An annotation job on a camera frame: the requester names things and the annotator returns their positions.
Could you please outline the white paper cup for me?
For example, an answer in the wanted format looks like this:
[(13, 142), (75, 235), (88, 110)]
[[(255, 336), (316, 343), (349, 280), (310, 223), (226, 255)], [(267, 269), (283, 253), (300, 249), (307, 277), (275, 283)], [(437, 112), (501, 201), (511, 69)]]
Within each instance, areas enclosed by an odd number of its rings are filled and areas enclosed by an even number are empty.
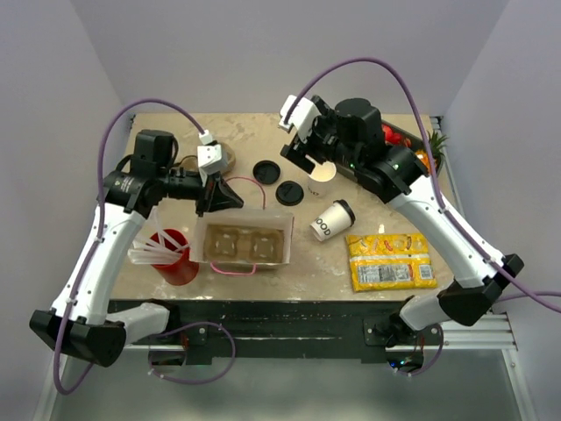
[(317, 163), (308, 176), (307, 188), (312, 196), (324, 196), (337, 175), (337, 167), (334, 163), (326, 161)]
[(323, 242), (353, 226), (355, 222), (356, 215), (351, 206), (344, 199), (338, 199), (315, 218), (310, 228), (315, 238)]

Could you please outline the brown paper bag pink handles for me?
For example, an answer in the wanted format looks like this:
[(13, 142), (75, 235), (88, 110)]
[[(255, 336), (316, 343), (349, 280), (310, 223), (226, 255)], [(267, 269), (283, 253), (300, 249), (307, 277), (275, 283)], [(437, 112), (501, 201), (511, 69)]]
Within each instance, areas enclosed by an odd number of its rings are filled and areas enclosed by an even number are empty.
[(198, 218), (189, 229), (190, 259), (221, 275), (251, 276), (291, 260), (293, 213), (266, 207), (221, 210)]

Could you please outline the cardboard cup carrier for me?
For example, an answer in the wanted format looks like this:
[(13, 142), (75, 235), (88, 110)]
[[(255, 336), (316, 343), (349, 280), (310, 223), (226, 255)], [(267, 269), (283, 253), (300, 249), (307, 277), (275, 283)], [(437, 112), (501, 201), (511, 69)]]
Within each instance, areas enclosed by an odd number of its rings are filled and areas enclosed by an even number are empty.
[[(222, 147), (223, 147), (223, 151), (226, 152), (226, 156), (228, 160), (227, 167), (222, 171), (222, 173), (227, 174), (231, 172), (236, 165), (236, 155), (233, 149), (229, 145), (222, 144)], [(196, 171), (198, 169), (197, 155), (191, 154), (191, 155), (184, 156), (179, 160), (179, 167), (184, 168), (187, 171)]]
[(213, 263), (280, 264), (284, 261), (284, 233), (255, 226), (209, 225), (202, 254)]

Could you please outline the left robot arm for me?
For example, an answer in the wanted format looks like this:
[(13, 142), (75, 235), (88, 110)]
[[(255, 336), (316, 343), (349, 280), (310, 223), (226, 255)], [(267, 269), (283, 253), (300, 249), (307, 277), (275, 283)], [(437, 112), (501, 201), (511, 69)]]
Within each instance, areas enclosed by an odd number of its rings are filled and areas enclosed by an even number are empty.
[(101, 367), (124, 347), (154, 336), (172, 344), (181, 336), (181, 311), (161, 300), (109, 313), (110, 295), (132, 241), (164, 198), (195, 201), (195, 212), (239, 209), (244, 201), (220, 172), (228, 160), (209, 131), (199, 135), (198, 169), (174, 168), (178, 144), (170, 132), (142, 130), (130, 168), (104, 179), (95, 220), (75, 269), (48, 310), (33, 312), (29, 326), (52, 350)]

